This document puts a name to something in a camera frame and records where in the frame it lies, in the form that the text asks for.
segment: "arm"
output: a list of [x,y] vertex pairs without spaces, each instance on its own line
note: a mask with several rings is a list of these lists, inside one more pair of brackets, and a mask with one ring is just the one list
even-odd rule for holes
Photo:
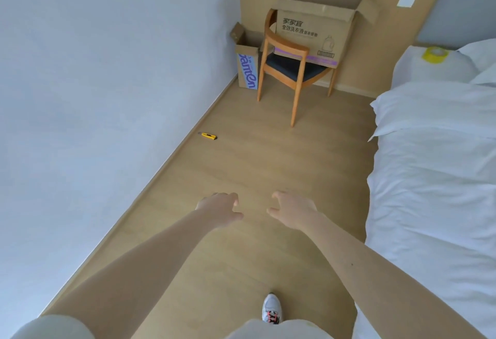
[[238,195],[214,194],[171,227],[131,249],[90,277],[44,315],[84,323],[96,339],[131,338],[201,239],[243,218]]
[[387,259],[317,211],[313,201],[275,192],[267,212],[301,230],[324,254],[382,339],[483,339],[470,323]]

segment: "small cardboard box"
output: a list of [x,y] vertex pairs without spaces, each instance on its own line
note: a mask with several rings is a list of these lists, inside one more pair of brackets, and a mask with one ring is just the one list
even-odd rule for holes
[[258,72],[260,71],[260,53],[264,34],[248,31],[236,23],[231,31],[231,38],[236,43],[235,52],[238,60],[239,86],[258,89]]
[[[353,31],[356,13],[374,24],[378,7],[372,0],[277,0],[276,34],[310,48],[307,61],[337,67]],[[301,59],[279,48],[276,54]]]

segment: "white duvet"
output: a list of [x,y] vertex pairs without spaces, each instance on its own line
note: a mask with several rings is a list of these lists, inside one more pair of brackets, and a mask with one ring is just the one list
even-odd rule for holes
[[[496,339],[496,89],[382,94],[366,244]],[[354,339],[379,338],[358,310]]]

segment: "wooden chair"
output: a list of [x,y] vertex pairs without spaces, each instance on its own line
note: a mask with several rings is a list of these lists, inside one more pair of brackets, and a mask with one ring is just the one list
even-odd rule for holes
[[[268,73],[275,77],[289,88],[294,89],[293,114],[291,115],[291,127],[295,125],[296,110],[298,109],[298,101],[300,100],[301,89],[312,85],[320,78],[325,76],[331,69],[325,66],[307,62],[307,55],[310,49],[306,46],[296,44],[292,41],[284,39],[280,35],[276,35],[270,29],[270,26],[276,23],[277,10],[270,9],[265,19],[265,41],[263,45],[262,62],[260,66],[260,78],[258,81],[257,100],[260,101],[262,94],[262,83],[264,73]],[[301,61],[279,56],[274,53],[268,54],[269,44],[276,48],[282,49],[285,52],[301,57]],[[331,82],[327,96],[331,95],[334,82],[336,80],[337,70],[332,73]]]

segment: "baseboard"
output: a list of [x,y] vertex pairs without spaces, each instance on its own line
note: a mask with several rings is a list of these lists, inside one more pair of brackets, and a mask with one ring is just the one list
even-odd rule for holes
[[[321,85],[323,87],[329,87],[329,79],[326,80],[326,77],[324,77],[323,79],[319,79],[317,82],[315,82],[314,85]],[[334,85],[334,88],[336,90],[339,90],[339,91],[355,93],[357,95],[362,95],[362,96],[366,96],[369,98],[377,98],[379,96],[378,93],[370,92],[370,91],[363,90],[363,89],[357,89],[356,87],[353,87],[350,85],[343,85],[341,83],[337,83],[336,85]]]
[[129,213],[131,211],[133,211],[133,209],[136,207],[136,204],[140,201],[141,197],[143,197],[143,195],[148,190],[150,190],[150,188],[153,186],[153,184],[157,180],[158,176],[160,176],[160,174],[165,169],[167,169],[167,166],[171,163],[171,161],[174,159],[174,157],[179,153],[179,151],[181,150],[181,148],[183,148],[184,144],[188,141],[188,139],[191,138],[191,136],[195,135],[198,132],[198,128],[203,123],[203,121],[205,120],[205,118],[207,118],[207,116],[214,109],[214,107],[220,102],[220,100],[226,94],[226,92],[229,89],[229,87],[231,87],[233,85],[233,83],[236,81],[237,78],[238,78],[238,74],[236,74],[234,76],[234,78],[231,79],[231,81],[229,82],[229,84],[224,88],[224,90],[220,93],[220,95],[215,99],[215,101],[212,103],[212,105],[210,105],[210,107],[207,109],[207,111],[204,113],[204,115],[198,120],[198,122],[193,127],[193,129],[191,129],[189,131],[188,135],[185,136],[185,138],[179,144],[179,146],[177,146],[177,148],[174,150],[174,152],[167,158],[167,160],[164,162],[164,164],[162,164],[162,166],[157,171],[157,173],[155,173],[155,175],[152,177],[152,179],[150,180],[150,182],[148,182],[148,184],[146,184],[145,188],[134,199],[133,203],[131,203],[131,206],[129,206],[129,208],[119,218],[119,220],[112,226],[112,228],[104,236],[104,238],[102,239],[102,241],[100,241],[98,243],[98,245],[96,246],[96,248],[93,249],[93,251],[88,256],[88,258],[86,258],[86,260],[81,264],[81,266],[78,267],[78,269],[76,270],[76,272],[71,276],[71,278],[60,289],[59,293],[57,293],[55,295],[55,297],[52,299],[52,301],[50,301],[50,303],[47,305],[47,307],[43,310],[42,314],[45,313],[48,309],[50,309],[53,306],[53,304],[55,304],[55,302],[58,301],[64,295],[64,293],[69,289],[69,287],[72,285],[72,283],[74,283],[74,281],[76,280],[76,278],[79,276],[79,274],[81,273],[81,271],[83,270],[83,268],[91,261],[91,259],[93,258],[93,256],[96,253],[98,253],[98,251],[108,242],[108,240],[112,237],[112,235],[115,233],[115,231],[124,222],[124,220],[126,219],[127,215],[129,215]]

